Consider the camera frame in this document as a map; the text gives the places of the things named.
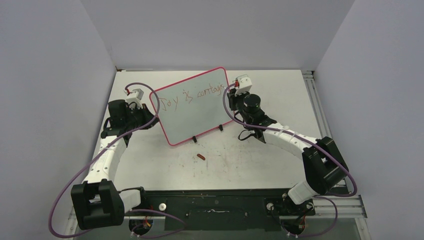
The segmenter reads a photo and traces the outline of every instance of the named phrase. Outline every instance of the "wire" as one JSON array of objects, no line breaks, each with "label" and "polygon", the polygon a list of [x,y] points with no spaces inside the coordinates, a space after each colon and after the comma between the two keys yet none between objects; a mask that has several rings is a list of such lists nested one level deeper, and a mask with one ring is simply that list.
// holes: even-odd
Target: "wire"
[{"label": "wire", "polygon": [[240,119],[238,119],[236,116],[239,114],[240,112],[239,111],[236,111],[235,113],[234,113],[234,118],[235,119],[237,119],[237,120],[239,120],[240,122],[245,122],[245,120],[243,119],[243,120],[240,120]]},{"label": "wire", "polygon": [[300,224],[304,223],[304,222],[305,222],[305,219],[306,219],[306,215],[303,215],[303,219],[302,219],[302,221],[300,222]]},{"label": "wire", "polygon": [[150,223],[147,221],[147,217],[148,216],[146,216],[145,218],[144,218],[144,222],[147,224],[147,226],[149,226],[149,228],[151,227],[151,225],[150,225]]},{"label": "wire", "polygon": [[306,214],[308,214],[310,211],[312,211],[314,208],[313,207],[311,207],[311,208],[308,208],[308,210],[306,210],[306,211],[304,211],[303,212],[303,214],[302,215],[300,215],[297,219],[296,219],[296,221],[299,221],[302,217],[303,218],[305,218],[306,217]]},{"label": "wire", "polygon": [[278,224],[278,225],[280,225],[281,224],[281,222],[280,222],[280,218],[276,218],[276,216],[274,215],[274,209],[275,209],[275,206],[271,206],[271,215],[272,215],[272,219],[274,219],[274,221]]},{"label": "wire", "polygon": [[[151,210],[151,209],[133,209],[133,210],[131,210],[131,212],[132,212],[132,213],[134,213],[134,212],[141,212],[141,213],[154,213],[154,214],[159,214],[159,215],[162,215],[162,216],[165,216],[165,217],[169,217],[169,218],[175,219],[175,220],[177,220],[178,222],[180,222],[180,223],[184,224],[184,226],[183,226],[182,228],[177,229],[177,230],[175,230],[175,231],[167,232],[167,233],[164,233],[164,234],[159,234],[159,235],[156,235],[156,236],[143,236],[143,235],[138,236],[138,237],[140,237],[140,238],[142,238],[142,239],[157,239],[157,238],[161,238],[161,237],[164,237],[164,236],[168,236],[168,235],[171,235],[171,234],[176,234],[176,233],[178,233],[178,232],[181,232],[182,230],[186,229],[186,227],[187,227],[187,223],[186,223],[185,221],[183,221],[183,220],[179,219],[178,217],[176,217],[176,216],[174,216],[174,215],[171,215],[171,214],[168,214],[168,213],[165,213],[165,212],[156,211],[156,210]],[[135,227],[133,227],[133,228],[131,229],[131,234],[133,234],[133,233],[134,233],[134,231],[135,231],[137,228],[141,227],[142,225],[143,225],[143,223],[140,223],[140,224],[136,225]]]},{"label": "wire", "polygon": [[140,187],[129,187],[129,188],[124,188],[124,189],[122,189],[122,190],[118,191],[118,193],[120,194],[120,193],[122,193],[122,192],[124,192],[124,191],[129,191],[129,190],[140,190]]},{"label": "wire", "polygon": [[292,236],[292,237],[297,237],[297,238],[310,238],[310,237],[317,237],[317,236],[321,236],[321,235],[323,235],[323,234],[326,234],[328,231],[330,231],[331,229],[333,229],[334,228],[334,226],[336,225],[336,223],[337,223],[337,218],[339,217],[339,212],[337,211],[337,206],[336,206],[336,204],[333,202],[333,200],[331,200],[331,199],[329,199],[329,198],[327,198],[327,197],[325,197],[325,196],[314,196],[314,198],[316,198],[316,199],[325,199],[325,200],[327,200],[327,201],[329,201],[333,206],[334,206],[334,210],[335,210],[335,218],[334,218],[334,221],[332,222],[332,224],[327,228],[327,229],[325,229],[324,231],[322,231],[322,232],[318,232],[318,233],[313,233],[313,234],[306,234],[306,235],[296,235],[296,234],[293,234],[293,233],[291,233],[291,232],[289,232],[289,231],[287,231],[285,228],[284,228],[284,222],[281,224],[281,227],[282,227],[282,229],[284,229],[284,231],[288,234],[288,235],[290,235],[290,236]]},{"label": "wire", "polygon": [[128,104],[128,106],[131,106],[131,104],[135,104],[135,106],[137,107],[137,103],[135,101],[132,101]]},{"label": "wire", "polygon": [[240,134],[238,135],[237,139],[240,140],[240,141],[244,141],[244,140],[247,140],[248,138],[253,137],[255,135],[255,134],[251,133],[251,134],[247,135],[246,137],[240,138],[242,133],[244,133],[246,131],[249,131],[249,130],[245,129],[245,130],[241,131]]},{"label": "wire", "polygon": [[237,120],[237,119],[235,119],[232,115],[231,115],[231,113],[230,113],[230,111],[228,110],[228,108],[227,108],[227,105],[226,105],[226,93],[228,92],[228,90],[231,88],[231,87],[233,87],[233,86],[235,86],[236,84],[235,83],[233,83],[233,84],[230,84],[229,86],[227,86],[226,87],[226,89],[224,90],[224,92],[223,92],[223,94],[222,94],[222,103],[223,103],[223,105],[224,105],[224,109],[225,109],[225,111],[226,111],[226,114],[228,114],[228,116],[234,121],[234,122],[236,122],[236,123],[238,123],[238,124],[241,124],[241,125],[243,125],[243,126],[245,126],[245,127],[249,127],[249,128],[257,128],[257,129],[263,129],[263,130],[272,130],[272,131],[277,131],[277,132],[283,132],[283,133],[285,133],[285,134],[288,134],[288,135],[291,135],[291,136],[293,136],[294,138],[297,138],[297,139],[299,139],[300,141],[303,141],[303,142],[305,142],[305,143],[307,143],[307,144],[309,144],[309,145],[311,145],[311,146],[313,146],[313,147],[315,147],[317,150],[319,150],[321,153],[323,153],[327,158],[329,158],[335,165],[337,165],[337,167],[339,167],[342,171],[343,171],[343,173],[344,174],[346,174],[346,176],[350,179],[350,181],[352,182],[352,185],[353,185],[353,192],[352,193],[349,193],[349,194],[338,194],[338,193],[331,193],[331,195],[333,195],[333,196],[336,196],[336,197],[342,197],[342,198],[346,198],[346,197],[352,197],[352,196],[354,196],[354,195],[356,195],[357,194],[357,192],[358,192],[358,186],[357,186],[357,183],[355,182],[355,180],[354,180],[354,177],[350,174],[350,172],[348,171],[348,170],[346,170],[346,168],[345,167],[343,167],[343,165],[341,165],[340,164],[340,162],[338,162],[333,156],[331,156],[327,151],[325,151],[323,148],[321,148],[320,146],[318,146],[317,144],[315,144],[315,143],[313,143],[313,142],[311,142],[311,141],[309,141],[308,139],[305,139],[305,138],[303,138],[303,137],[301,137],[301,136],[299,136],[299,135],[297,135],[297,134],[294,134],[294,133],[292,133],[292,132],[290,132],[290,131],[287,131],[287,130],[281,130],[281,129],[277,129],[277,128],[273,128],[273,127],[266,127],[266,126],[257,126],[257,125],[250,125],[250,124],[247,124],[247,123],[244,123],[244,122],[241,122],[241,121],[239,121],[239,120]]},{"label": "wire", "polygon": [[157,108],[156,108],[156,111],[154,113],[154,117],[148,123],[144,124],[143,126],[134,128],[133,130],[127,131],[126,133],[123,133],[123,134],[119,135],[117,138],[115,138],[113,141],[111,141],[106,147],[104,147],[103,150],[101,150],[89,163],[87,163],[87,165],[85,165],[83,168],[81,168],[81,170],[79,170],[79,172],[77,172],[67,182],[67,184],[65,185],[65,187],[59,192],[59,194],[57,195],[56,199],[54,200],[53,205],[51,206],[51,209],[50,209],[50,213],[48,214],[48,230],[50,231],[50,233],[53,236],[55,236],[57,238],[61,238],[61,239],[68,239],[68,238],[75,238],[75,237],[81,236],[81,235],[83,235],[83,234],[91,231],[91,229],[89,229],[89,230],[84,230],[84,231],[81,231],[79,233],[75,233],[75,234],[71,234],[71,235],[62,235],[62,234],[57,233],[53,229],[52,219],[53,219],[53,214],[55,213],[55,209],[56,209],[56,206],[58,205],[59,200],[61,199],[61,197],[63,196],[63,194],[65,193],[65,191],[69,188],[69,186],[75,181],[75,179],[77,179],[79,175],[81,175],[83,172],[85,172],[95,161],[97,161],[100,158],[100,156],[106,152],[106,150],[108,148],[110,148],[119,139],[121,139],[121,138],[123,138],[123,137],[125,137],[125,136],[127,136],[129,134],[132,134],[133,132],[135,132],[137,130],[140,130],[140,129],[143,129],[143,128],[149,126],[158,117],[159,109],[160,109],[160,102],[159,102],[159,97],[158,97],[158,94],[156,93],[156,91],[153,88],[151,88],[150,86],[148,86],[148,85],[146,85],[146,84],[144,84],[142,82],[134,82],[134,83],[128,84],[125,87],[125,90],[128,93],[129,93],[128,87],[129,86],[132,86],[132,85],[142,85],[142,86],[144,86],[144,87],[146,87],[146,88],[148,88],[148,89],[150,89],[152,91],[152,93],[154,94],[154,96],[157,99]]}]

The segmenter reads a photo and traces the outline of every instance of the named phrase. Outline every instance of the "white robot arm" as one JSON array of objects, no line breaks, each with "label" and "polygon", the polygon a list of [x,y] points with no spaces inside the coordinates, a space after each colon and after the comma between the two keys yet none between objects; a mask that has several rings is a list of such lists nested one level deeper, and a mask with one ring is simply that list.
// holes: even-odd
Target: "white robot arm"
[{"label": "white robot arm", "polygon": [[[100,134],[99,151],[103,151],[117,136],[147,124],[154,117],[146,105],[141,103],[142,96],[142,90],[135,89],[126,100],[108,103],[110,117],[105,121]],[[149,129],[157,122],[158,118],[143,129]],[[118,192],[113,184],[130,138],[131,134],[128,134],[108,147],[90,166],[82,183],[72,187],[71,198],[80,229],[121,225],[124,214],[142,202],[142,187]]]},{"label": "white robot arm", "polygon": [[248,137],[255,137],[263,143],[282,148],[303,161],[306,180],[292,187],[287,193],[288,198],[284,201],[295,208],[316,195],[327,194],[332,187],[346,177],[346,174],[308,142],[324,149],[345,169],[348,169],[334,141],[330,137],[317,139],[299,134],[268,117],[261,109],[261,98],[249,93],[251,87],[252,80],[247,75],[242,75],[236,78],[234,88],[227,93],[229,107],[232,111],[236,111],[235,115],[240,114],[247,125],[262,128],[245,125],[244,128],[250,131]]}]

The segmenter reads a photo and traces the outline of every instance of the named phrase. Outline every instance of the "gray wall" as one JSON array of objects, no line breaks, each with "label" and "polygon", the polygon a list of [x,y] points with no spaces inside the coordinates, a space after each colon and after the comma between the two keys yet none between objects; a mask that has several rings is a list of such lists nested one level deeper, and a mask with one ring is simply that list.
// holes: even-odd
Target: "gray wall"
[{"label": "gray wall", "polygon": [[354,0],[81,0],[118,68],[315,69]]},{"label": "gray wall", "polygon": [[423,239],[423,10],[356,0],[315,73],[375,240]]},{"label": "gray wall", "polygon": [[93,154],[114,75],[80,1],[0,2],[0,239],[53,239],[50,207]]}]

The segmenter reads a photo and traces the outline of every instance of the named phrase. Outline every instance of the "purple cable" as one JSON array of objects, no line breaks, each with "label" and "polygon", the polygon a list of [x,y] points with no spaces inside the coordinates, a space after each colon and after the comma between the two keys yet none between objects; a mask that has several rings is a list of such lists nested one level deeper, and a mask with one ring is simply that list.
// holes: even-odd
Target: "purple cable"
[{"label": "purple cable", "polygon": [[134,83],[130,83],[130,84],[128,84],[126,87],[125,87],[125,90],[128,90],[128,87],[129,86],[132,86],[132,85],[142,85],[142,86],[145,86],[146,88],[148,88],[148,89],[150,89],[152,92],[153,92],[153,94],[154,94],[154,96],[156,97],[156,99],[157,99],[157,108],[156,108],[156,111],[155,111],[155,113],[154,113],[154,117],[148,122],[148,123],[146,123],[146,124],[144,124],[143,126],[140,126],[140,127],[137,127],[137,128],[135,128],[135,129],[133,129],[133,130],[131,130],[131,131],[127,131],[126,133],[123,133],[122,135],[119,135],[117,138],[115,138],[113,141],[111,141],[105,148],[103,148],[103,150],[102,151],[100,151],[94,158],[93,158],[93,160],[91,160],[87,165],[85,165],[81,170],[79,170],[79,172],[77,172],[76,174],[75,174],[75,176],[73,176],[68,182],[67,182],[67,184],[65,185],[65,187],[59,192],[59,195],[57,195],[57,197],[56,197],[56,199],[54,200],[54,202],[53,202],[53,205],[51,206],[51,209],[50,209],[50,213],[49,213],[49,215],[48,215],[48,230],[50,231],[50,233],[52,234],[52,235],[54,235],[55,237],[57,237],[57,238],[61,238],[61,239],[68,239],[68,238],[75,238],[75,237],[78,237],[78,236],[81,236],[81,235],[83,235],[83,234],[85,234],[85,233],[87,233],[87,232],[89,232],[89,231],[91,231],[91,229],[89,229],[89,230],[84,230],[84,231],[81,231],[81,232],[79,232],[79,233],[75,233],[75,234],[72,234],[72,235],[62,235],[62,234],[59,234],[59,233],[57,233],[54,229],[53,229],[53,226],[52,226],[52,218],[53,218],[53,213],[55,212],[55,209],[56,209],[56,206],[58,205],[58,202],[59,202],[59,200],[61,199],[61,197],[63,196],[63,194],[65,193],[65,191],[66,191],[66,189],[68,189],[69,188],[69,186],[72,184],[72,182],[74,182],[75,181],[75,179],[77,179],[78,178],[78,176],[79,175],[81,175],[85,170],[87,170],[95,161],[97,161],[99,158],[100,158],[100,156],[102,155],[102,154],[104,154],[105,152],[106,152],[106,150],[108,149],[108,148],[110,148],[114,143],[116,143],[119,139],[121,139],[121,138],[123,138],[123,137],[125,137],[125,136],[127,136],[128,134],[131,134],[131,133],[133,133],[133,132],[135,132],[135,131],[137,131],[137,130],[140,130],[140,129],[143,129],[143,128],[145,128],[145,127],[147,127],[147,126],[149,126],[151,123],[153,123],[153,121],[158,117],[158,113],[159,113],[159,108],[160,108],[160,103],[159,103],[159,97],[158,97],[158,95],[156,94],[156,92],[155,92],[155,90],[153,89],[153,88],[151,88],[150,86],[148,86],[148,85],[146,85],[146,84],[144,84],[144,83],[141,83],[141,82],[134,82]]},{"label": "purple cable", "polygon": [[337,211],[337,206],[336,206],[336,204],[333,202],[333,200],[331,200],[331,199],[329,199],[329,198],[326,198],[326,197],[324,197],[324,196],[314,196],[314,198],[316,198],[316,199],[325,199],[325,200],[327,200],[327,201],[329,201],[333,206],[334,206],[334,210],[335,210],[335,218],[334,218],[334,221],[332,222],[332,224],[327,228],[327,229],[325,229],[324,231],[322,231],[322,232],[318,232],[318,233],[313,233],[313,234],[306,234],[306,235],[296,235],[296,234],[293,234],[293,233],[291,233],[291,232],[289,232],[289,231],[287,231],[284,227],[283,227],[283,224],[281,224],[281,227],[282,227],[282,229],[284,229],[284,231],[286,232],[286,233],[288,233],[290,236],[292,236],[292,237],[298,237],[298,238],[310,238],[310,237],[317,237],[317,236],[321,236],[321,235],[323,235],[323,234],[325,234],[325,233],[327,233],[328,231],[330,231],[331,229],[333,229],[334,228],[334,226],[336,225],[336,223],[337,223],[337,218],[339,217],[339,212]]},{"label": "purple cable", "polygon": [[[241,121],[239,121],[239,120],[237,120],[233,115],[231,115],[231,113],[230,113],[230,111],[228,110],[228,108],[227,108],[227,105],[226,105],[226,101],[225,101],[225,97],[226,97],[226,93],[228,92],[228,90],[231,88],[231,87],[233,87],[233,86],[235,86],[236,84],[235,83],[233,83],[233,84],[230,84],[228,87],[226,87],[226,89],[224,90],[224,92],[223,92],[223,95],[222,95],[222,103],[223,103],[223,105],[224,105],[224,109],[225,109],[225,111],[226,111],[226,114],[228,114],[228,116],[234,121],[234,122],[236,122],[236,123],[238,123],[238,124],[241,124],[241,125],[243,125],[243,126],[245,126],[245,127],[249,127],[249,128],[256,128],[256,129],[264,129],[264,130],[272,130],[272,131],[277,131],[277,132],[281,132],[281,129],[277,129],[277,128],[273,128],[273,127],[266,127],[266,126],[256,126],[256,125],[250,125],[250,124],[246,124],[246,123],[244,123],[244,122],[241,122]],[[286,131],[286,130],[283,130],[282,131],[283,133],[285,133],[285,134],[289,134],[289,135],[291,135],[291,136],[293,136],[293,137],[295,137],[295,138],[297,138],[297,139],[299,139],[300,141],[303,141],[303,142],[305,142],[305,143],[307,143],[307,144],[309,144],[309,145],[311,145],[311,146],[313,146],[313,147],[315,147],[316,149],[318,149],[321,153],[323,153],[327,158],[329,158],[334,164],[336,164],[337,165],[337,167],[339,167],[342,171],[343,171],[343,173],[344,174],[346,174],[346,176],[347,177],[349,177],[349,179],[350,179],[350,181],[352,182],[352,185],[353,185],[353,192],[352,193],[349,193],[349,194],[338,194],[338,193],[331,193],[331,195],[332,196],[336,196],[336,197],[342,197],[342,198],[347,198],[347,197],[352,197],[352,196],[354,196],[354,195],[356,195],[357,194],[357,192],[358,192],[358,187],[357,187],[357,183],[355,182],[355,180],[354,180],[354,177],[350,174],[350,172],[348,171],[348,170],[346,170],[346,168],[344,168],[333,156],[331,156],[327,151],[325,151],[323,148],[321,148],[320,146],[318,146],[317,144],[315,144],[315,143],[313,143],[313,142],[311,142],[311,141],[309,141],[308,139],[305,139],[305,138],[303,138],[303,137],[301,137],[301,136],[298,136],[298,135],[296,135],[296,134],[294,134],[294,133],[292,133],[292,132],[289,132],[289,131]]]},{"label": "purple cable", "polygon": [[[164,236],[168,236],[168,235],[171,235],[171,234],[176,234],[176,233],[181,232],[182,230],[184,230],[184,229],[186,228],[186,226],[187,226],[187,223],[186,223],[186,222],[184,222],[183,220],[179,219],[178,217],[176,217],[176,216],[174,216],[174,215],[171,215],[171,214],[168,214],[168,213],[165,213],[165,212],[156,211],[156,210],[150,210],[150,209],[134,209],[134,210],[132,210],[131,212],[132,212],[132,213],[134,213],[134,212],[147,212],[147,213],[159,214],[159,215],[163,215],[163,216],[165,216],[165,217],[170,217],[170,218],[175,219],[175,220],[177,220],[178,222],[180,222],[180,223],[184,224],[184,227],[182,227],[182,228],[180,228],[180,229],[177,229],[177,230],[175,230],[175,231],[171,231],[171,232],[164,233],[164,234],[159,234],[159,235],[156,235],[156,236],[142,236],[142,235],[140,235],[139,237],[140,237],[140,238],[142,238],[142,239],[157,239],[157,238],[164,237]],[[131,229],[131,232],[132,232],[132,233],[134,233],[134,231],[135,231],[137,228],[141,227],[142,225],[143,225],[143,223],[140,223],[140,224],[138,224],[137,226],[133,227],[133,228]]]}]

